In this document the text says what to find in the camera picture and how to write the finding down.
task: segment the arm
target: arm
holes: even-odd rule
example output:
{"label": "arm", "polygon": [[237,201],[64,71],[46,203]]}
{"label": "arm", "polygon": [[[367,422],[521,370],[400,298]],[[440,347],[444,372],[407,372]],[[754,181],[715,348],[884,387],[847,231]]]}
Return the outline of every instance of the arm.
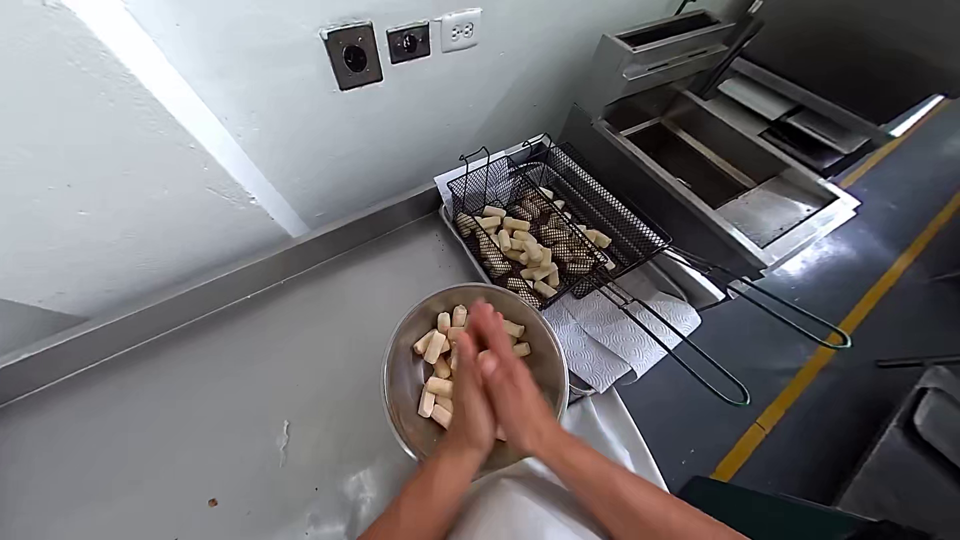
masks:
{"label": "arm", "polygon": [[445,440],[360,538],[443,538],[485,458]]}
{"label": "arm", "polygon": [[456,391],[450,431],[361,540],[437,540],[446,536],[464,494],[493,447],[493,411],[476,367],[470,331],[457,340]]}
{"label": "arm", "polygon": [[470,312],[493,352],[479,369],[507,442],[549,467],[613,538],[744,538],[564,431],[501,321],[489,305]]}

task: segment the hand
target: hand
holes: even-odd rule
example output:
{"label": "hand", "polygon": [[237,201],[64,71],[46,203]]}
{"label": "hand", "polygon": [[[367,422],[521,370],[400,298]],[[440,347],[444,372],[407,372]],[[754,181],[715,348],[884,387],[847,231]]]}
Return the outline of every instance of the hand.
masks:
{"label": "hand", "polygon": [[484,387],[496,413],[496,420],[507,435],[507,444],[528,455],[540,454],[551,437],[563,428],[550,411],[527,365],[514,355],[503,315],[493,306],[477,301],[470,307],[467,329],[472,343],[485,343],[492,353],[480,361]]}
{"label": "hand", "polygon": [[479,466],[493,448],[496,424],[476,364],[476,342],[468,332],[464,332],[460,334],[456,347],[458,356],[453,420],[444,442],[456,450],[473,454],[478,458]]}

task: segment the countertop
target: countertop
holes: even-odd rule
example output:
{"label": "countertop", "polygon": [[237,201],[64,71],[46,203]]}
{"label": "countertop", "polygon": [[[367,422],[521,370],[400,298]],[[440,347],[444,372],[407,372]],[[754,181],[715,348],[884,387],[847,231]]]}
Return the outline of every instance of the countertop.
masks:
{"label": "countertop", "polygon": [[415,467],[381,404],[387,341],[470,281],[431,213],[7,404],[0,538],[353,537]]}

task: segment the metal bowl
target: metal bowl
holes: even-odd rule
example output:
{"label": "metal bowl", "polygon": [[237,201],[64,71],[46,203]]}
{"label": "metal bowl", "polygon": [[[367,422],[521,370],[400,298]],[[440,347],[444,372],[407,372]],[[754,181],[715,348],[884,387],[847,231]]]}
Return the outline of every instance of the metal bowl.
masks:
{"label": "metal bowl", "polygon": [[[486,283],[453,285],[431,294],[410,309],[397,325],[390,340],[390,347],[383,357],[381,392],[387,419],[394,430],[396,441],[414,459],[423,460],[431,455],[444,438],[445,430],[433,420],[417,414],[420,390],[433,370],[413,352],[413,345],[437,326],[438,313],[451,311],[460,304],[469,307],[478,298],[484,298],[493,304],[497,311],[503,313],[504,318],[526,327],[520,340],[530,343],[531,354],[523,360],[540,385],[543,396],[552,406],[557,419],[560,420],[566,411],[566,389],[569,383],[566,359],[557,335],[540,312],[513,292],[500,287]],[[502,469],[523,457],[505,443],[496,441],[490,456],[480,468],[479,475]]]}

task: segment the electrical outlet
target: electrical outlet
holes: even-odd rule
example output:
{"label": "electrical outlet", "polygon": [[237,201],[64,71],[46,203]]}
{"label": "electrical outlet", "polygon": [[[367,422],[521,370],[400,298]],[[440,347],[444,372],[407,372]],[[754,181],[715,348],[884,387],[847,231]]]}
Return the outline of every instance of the electrical outlet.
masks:
{"label": "electrical outlet", "polygon": [[440,17],[440,50],[452,53],[469,49],[480,39],[480,15],[483,10],[470,8]]}
{"label": "electrical outlet", "polygon": [[320,31],[341,90],[383,81],[373,23],[360,22]]}
{"label": "electrical outlet", "polygon": [[430,23],[415,22],[387,30],[390,63],[430,56]]}

